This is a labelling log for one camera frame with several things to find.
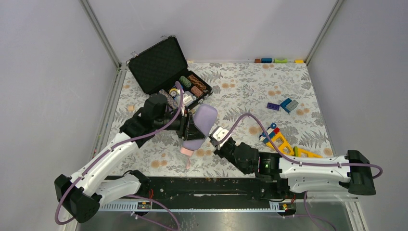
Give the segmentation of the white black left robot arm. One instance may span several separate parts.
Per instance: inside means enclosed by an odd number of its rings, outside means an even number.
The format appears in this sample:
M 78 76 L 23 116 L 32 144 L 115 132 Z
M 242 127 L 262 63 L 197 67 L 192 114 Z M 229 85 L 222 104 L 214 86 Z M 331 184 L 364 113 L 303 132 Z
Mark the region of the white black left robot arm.
M 83 223 L 92 218 L 99 208 L 120 197 L 135 194 L 141 180 L 134 174 L 105 185 L 102 181 L 113 168 L 134 150 L 163 130 L 173 130 L 182 139 L 180 152 L 192 156 L 208 138 L 217 109 L 202 104 L 195 113 L 189 112 L 183 99 L 168 111 L 168 100 L 162 94 L 153 94 L 91 161 L 71 176 L 61 174 L 54 181 L 58 205 L 54 215 L 58 225 L 72 220 Z

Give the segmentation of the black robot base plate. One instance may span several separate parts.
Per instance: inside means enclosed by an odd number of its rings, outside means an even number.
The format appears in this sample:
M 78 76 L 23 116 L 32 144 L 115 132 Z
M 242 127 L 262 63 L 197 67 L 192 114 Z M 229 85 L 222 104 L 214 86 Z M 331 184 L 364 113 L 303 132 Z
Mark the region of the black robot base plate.
M 169 209 L 267 209 L 271 202 L 303 199 L 285 180 L 255 178 L 147 177 L 136 196 L 154 199 Z

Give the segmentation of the pink folding umbrella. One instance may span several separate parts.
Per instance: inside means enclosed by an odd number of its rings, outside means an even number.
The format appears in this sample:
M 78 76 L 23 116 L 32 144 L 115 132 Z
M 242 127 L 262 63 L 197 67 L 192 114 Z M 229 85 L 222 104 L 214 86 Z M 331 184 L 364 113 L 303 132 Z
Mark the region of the pink folding umbrella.
M 194 154 L 194 151 L 181 147 L 180 152 L 187 157 L 185 168 L 188 170 L 191 167 L 191 156 Z

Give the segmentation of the lilac umbrella zip case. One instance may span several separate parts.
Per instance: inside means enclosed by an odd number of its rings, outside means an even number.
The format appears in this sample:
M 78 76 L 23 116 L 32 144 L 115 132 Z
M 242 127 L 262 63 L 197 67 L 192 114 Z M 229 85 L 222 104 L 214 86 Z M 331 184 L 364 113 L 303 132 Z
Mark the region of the lilac umbrella zip case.
M 192 151 L 200 149 L 209 136 L 217 115 L 218 111 L 216 108 L 207 104 L 200 105 L 196 114 L 192 117 L 192 122 L 204 133 L 205 138 L 203 140 L 183 141 L 181 146 Z

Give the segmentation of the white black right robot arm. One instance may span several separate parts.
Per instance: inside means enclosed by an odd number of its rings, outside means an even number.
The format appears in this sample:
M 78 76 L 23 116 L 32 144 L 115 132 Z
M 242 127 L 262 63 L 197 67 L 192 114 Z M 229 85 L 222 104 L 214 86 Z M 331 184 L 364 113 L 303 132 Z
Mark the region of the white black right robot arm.
M 236 145 L 233 138 L 223 143 L 211 137 L 214 154 L 227 159 L 243 174 L 276 182 L 281 191 L 303 193 L 347 189 L 354 195 L 375 195 L 373 165 L 357 150 L 331 158 L 282 157 L 261 152 L 250 145 Z

